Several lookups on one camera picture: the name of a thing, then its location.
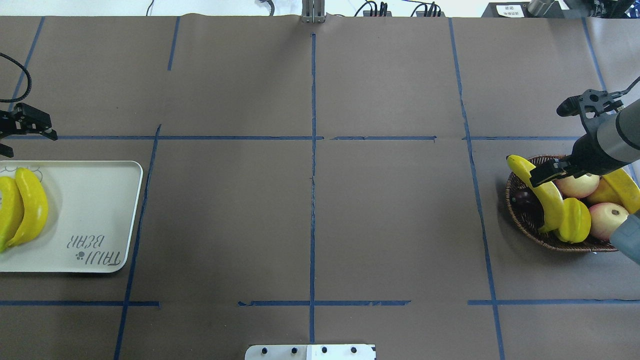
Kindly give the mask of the yellow banana basket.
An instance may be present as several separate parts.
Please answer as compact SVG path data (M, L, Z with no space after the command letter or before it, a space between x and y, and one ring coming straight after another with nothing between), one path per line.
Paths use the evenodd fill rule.
M5 243L5 248L15 248L35 240L45 228L49 215L49 201L41 180L29 168L18 167L14 174L22 201L22 218L16 230Z
M531 171L537 167L524 157L515 154L508 155L506 162L512 173L535 194L541 203L543 224L537 232L545 234L558 230L563 222L564 207L562 194L556 185L546 182L539 186L533 186Z

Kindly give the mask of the yellow banana carried to tray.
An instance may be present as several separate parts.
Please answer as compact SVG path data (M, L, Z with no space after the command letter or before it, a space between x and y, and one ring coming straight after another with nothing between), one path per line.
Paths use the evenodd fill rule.
M0 251L3 252L23 221L25 207L18 183L14 178L1 177L0 191Z

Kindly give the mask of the brown wicker basket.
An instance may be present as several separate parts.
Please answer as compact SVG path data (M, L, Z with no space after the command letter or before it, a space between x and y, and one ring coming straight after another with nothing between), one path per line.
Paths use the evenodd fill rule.
M537 155L528 158L535 166L540 166L542 163L550 160L551 158L558 158L557 154L549 155ZM538 228L542 227L544 223L544 215L543 208L540 201L537 198L537 206L531 208L517 208L513 207L510 202L510 194L514 191L525 189L527 191L531 191L519 178L514 174L510 173L507 178L506 188L505 188L505 203L506 210L512 219L514 225L521 230L521 232L526 235L529 239L533 240L535 243L544 246L544 248L551 249L553 251L563 252L563 253L612 253L617 252L618 249L615 248L612 244L598 240L592 235L589 234L587 239L582 243L563 243L560 241L554 231L550 231L547 233L539 233Z

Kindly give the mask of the yellow banana basket outer edge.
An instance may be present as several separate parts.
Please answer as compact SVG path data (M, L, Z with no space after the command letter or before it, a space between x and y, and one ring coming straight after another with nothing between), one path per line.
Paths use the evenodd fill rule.
M603 175L602 182L608 186L605 202L621 205L629 214L635 214L640 209L639 187L624 169Z

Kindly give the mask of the pink white peach back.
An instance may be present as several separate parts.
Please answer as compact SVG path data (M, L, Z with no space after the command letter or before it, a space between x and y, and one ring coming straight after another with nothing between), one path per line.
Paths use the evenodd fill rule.
M553 181L564 198L587 198L594 193L601 182L601 176L586 173L580 177L569 176Z

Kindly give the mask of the pink white peach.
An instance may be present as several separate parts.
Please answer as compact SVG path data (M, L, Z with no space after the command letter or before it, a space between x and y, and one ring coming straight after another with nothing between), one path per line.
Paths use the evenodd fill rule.
M589 207L591 218L589 234L597 240L609 242L630 213L626 208L612 202L597 203Z
M564 198L587 198L594 193L601 182L601 176L586 173L580 177L569 176L553 181Z

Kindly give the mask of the dark purple plum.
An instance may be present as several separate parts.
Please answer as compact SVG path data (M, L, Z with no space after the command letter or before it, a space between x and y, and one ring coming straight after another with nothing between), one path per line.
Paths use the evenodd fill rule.
M510 203L512 207L526 209L537 207L538 199L532 191L526 189L518 189L510 194Z

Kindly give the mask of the pink white peach front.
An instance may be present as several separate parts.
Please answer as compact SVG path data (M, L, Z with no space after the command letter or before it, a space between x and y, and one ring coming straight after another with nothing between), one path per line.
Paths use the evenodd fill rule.
M597 240L609 242L630 213L626 208L612 202L597 203L589 207L591 218L589 234Z

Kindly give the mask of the white bear print tray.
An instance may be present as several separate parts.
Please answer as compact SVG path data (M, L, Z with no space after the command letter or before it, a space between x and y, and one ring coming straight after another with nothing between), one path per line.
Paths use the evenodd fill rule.
M144 171L135 161L2 161L1 175L24 167L49 203L42 233L1 254L2 272L109 274L127 262Z

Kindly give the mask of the metal cylinder weight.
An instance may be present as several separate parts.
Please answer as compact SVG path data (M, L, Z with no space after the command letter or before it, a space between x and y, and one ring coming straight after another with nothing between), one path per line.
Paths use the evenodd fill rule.
M554 0L530 0L526 11L533 18L542 18L553 6Z

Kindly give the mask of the black box with label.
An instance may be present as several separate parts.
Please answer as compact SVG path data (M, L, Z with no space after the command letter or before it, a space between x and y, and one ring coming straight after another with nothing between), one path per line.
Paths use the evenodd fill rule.
M554 1L551 8L543 17L533 17L527 12L530 0L517 2L490 2L482 12L481 18L505 18L505 19L565 19L562 7L558 1Z

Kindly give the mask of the black power adapter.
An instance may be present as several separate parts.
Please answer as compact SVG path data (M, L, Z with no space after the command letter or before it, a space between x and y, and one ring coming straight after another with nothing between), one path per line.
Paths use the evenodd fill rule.
M443 18L444 16L442 8L434 1L418 1L410 14L410 18Z
M389 9L388 2L364 0L354 13L355 18L358 16L362 16L364 18L390 18L393 16L393 12Z

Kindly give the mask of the black power adapter left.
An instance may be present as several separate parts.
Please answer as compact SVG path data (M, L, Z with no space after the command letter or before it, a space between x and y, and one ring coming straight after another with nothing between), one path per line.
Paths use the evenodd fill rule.
M362 16L364 18L390 18L393 16L393 12L389 9L388 2L364 0L354 13L355 18L358 16Z

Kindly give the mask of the aluminium frame post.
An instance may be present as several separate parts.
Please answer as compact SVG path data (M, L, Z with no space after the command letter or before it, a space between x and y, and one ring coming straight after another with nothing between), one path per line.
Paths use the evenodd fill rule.
M301 22L323 24L326 21L325 0L302 0Z

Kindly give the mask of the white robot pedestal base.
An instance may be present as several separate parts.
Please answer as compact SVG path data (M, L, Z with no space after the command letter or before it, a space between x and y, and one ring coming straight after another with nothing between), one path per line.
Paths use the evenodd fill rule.
M250 346L245 360L377 360L373 344L263 344Z

